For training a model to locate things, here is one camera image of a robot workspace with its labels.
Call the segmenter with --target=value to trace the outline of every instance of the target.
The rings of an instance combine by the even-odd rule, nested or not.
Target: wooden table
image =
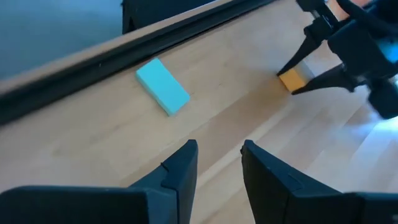
[[[192,223],[247,223],[239,149],[252,139],[338,190],[398,191],[396,121],[380,121],[366,89],[291,96],[275,77],[311,19],[281,0],[160,54],[191,95],[174,117],[137,82],[138,66],[2,127],[0,189],[126,187],[196,139]],[[314,73],[339,63],[326,46],[306,62]]]

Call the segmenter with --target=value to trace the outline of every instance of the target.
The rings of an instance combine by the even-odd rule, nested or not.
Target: orange block
[[[284,74],[281,74],[279,78],[288,91],[293,92],[294,90],[305,86],[314,78],[314,75],[305,62],[300,62],[296,67],[290,69]]]

